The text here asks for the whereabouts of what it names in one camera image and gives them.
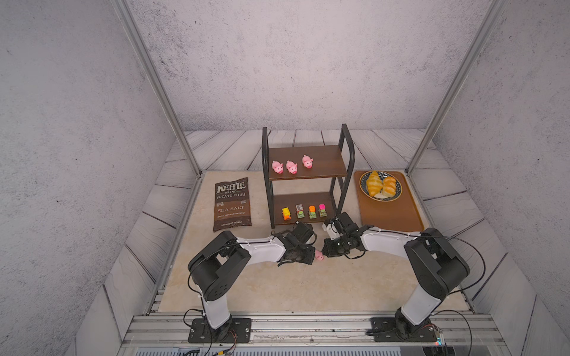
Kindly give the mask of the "orange yellow dump truck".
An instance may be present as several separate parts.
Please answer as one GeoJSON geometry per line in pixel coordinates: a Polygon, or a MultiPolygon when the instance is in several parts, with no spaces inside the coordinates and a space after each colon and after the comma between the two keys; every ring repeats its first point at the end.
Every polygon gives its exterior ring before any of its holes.
{"type": "Polygon", "coordinates": [[[289,208],[283,208],[281,211],[284,221],[289,221],[292,219],[289,208]]]}

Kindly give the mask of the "green truck picture box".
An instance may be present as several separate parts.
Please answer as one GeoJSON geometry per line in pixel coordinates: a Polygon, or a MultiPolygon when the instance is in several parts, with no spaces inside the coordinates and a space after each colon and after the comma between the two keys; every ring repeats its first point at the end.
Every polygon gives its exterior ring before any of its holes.
{"type": "Polygon", "coordinates": [[[296,210],[296,215],[297,215],[298,219],[305,218],[304,206],[302,206],[301,204],[298,204],[295,206],[295,210],[296,210]]]}

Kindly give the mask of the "green truck orange drum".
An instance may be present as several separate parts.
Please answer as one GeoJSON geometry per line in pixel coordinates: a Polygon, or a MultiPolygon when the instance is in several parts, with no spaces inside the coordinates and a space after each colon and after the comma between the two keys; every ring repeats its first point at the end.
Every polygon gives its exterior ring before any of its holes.
{"type": "Polygon", "coordinates": [[[314,220],[317,218],[317,213],[316,213],[316,207],[315,206],[309,206],[309,218],[314,220]]]}

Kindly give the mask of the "green truck pink drum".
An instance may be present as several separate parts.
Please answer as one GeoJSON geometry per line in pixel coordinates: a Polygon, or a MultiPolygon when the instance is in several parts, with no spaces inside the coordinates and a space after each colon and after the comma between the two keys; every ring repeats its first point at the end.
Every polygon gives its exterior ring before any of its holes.
{"type": "Polygon", "coordinates": [[[319,216],[320,217],[326,217],[327,216],[326,206],[323,203],[319,205],[319,216]]]}

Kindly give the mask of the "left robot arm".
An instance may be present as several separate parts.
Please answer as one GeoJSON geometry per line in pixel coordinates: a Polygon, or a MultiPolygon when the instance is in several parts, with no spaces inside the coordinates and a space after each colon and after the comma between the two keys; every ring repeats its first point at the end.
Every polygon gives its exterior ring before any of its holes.
{"type": "Polygon", "coordinates": [[[309,241],[315,237],[313,227],[302,222],[297,222],[291,230],[273,231],[261,239],[236,237],[231,231],[218,234],[188,264],[189,282],[198,287],[209,327],[218,330],[229,325],[227,293],[247,266],[311,265],[315,260],[323,260],[324,255],[309,241]]]}

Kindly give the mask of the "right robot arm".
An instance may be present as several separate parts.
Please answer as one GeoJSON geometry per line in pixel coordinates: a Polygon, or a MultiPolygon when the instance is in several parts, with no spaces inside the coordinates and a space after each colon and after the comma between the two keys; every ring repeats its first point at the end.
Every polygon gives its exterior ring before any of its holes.
{"type": "Polygon", "coordinates": [[[418,281],[408,301],[396,311],[396,333],[405,340],[429,324],[429,316],[470,274],[457,250],[435,228],[401,232],[372,225],[359,227],[344,212],[326,220],[322,254],[348,256],[353,249],[407,258],[418,281]]]}

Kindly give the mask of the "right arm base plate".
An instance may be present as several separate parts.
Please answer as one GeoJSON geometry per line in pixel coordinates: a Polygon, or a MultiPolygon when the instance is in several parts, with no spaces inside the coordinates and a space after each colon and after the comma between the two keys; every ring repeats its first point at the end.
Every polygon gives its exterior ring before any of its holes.
{"type": "Polygon", "coordinates": [[[437,343],[440,341],[436,326],[429,319],[414,326],[405,318],[373,317],[367,336],[378,343],[437,343]]]}

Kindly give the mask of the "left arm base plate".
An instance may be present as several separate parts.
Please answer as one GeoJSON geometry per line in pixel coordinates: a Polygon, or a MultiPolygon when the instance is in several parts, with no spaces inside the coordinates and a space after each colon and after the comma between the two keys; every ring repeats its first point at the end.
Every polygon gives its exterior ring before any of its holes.
{"type": "Polygon", "coordinates": [[[188,342],[190,344],[247,344],[251,338],[252,319],[230,317],[224,325],[212,328],[204,318],[191,323],[188,342]]]}

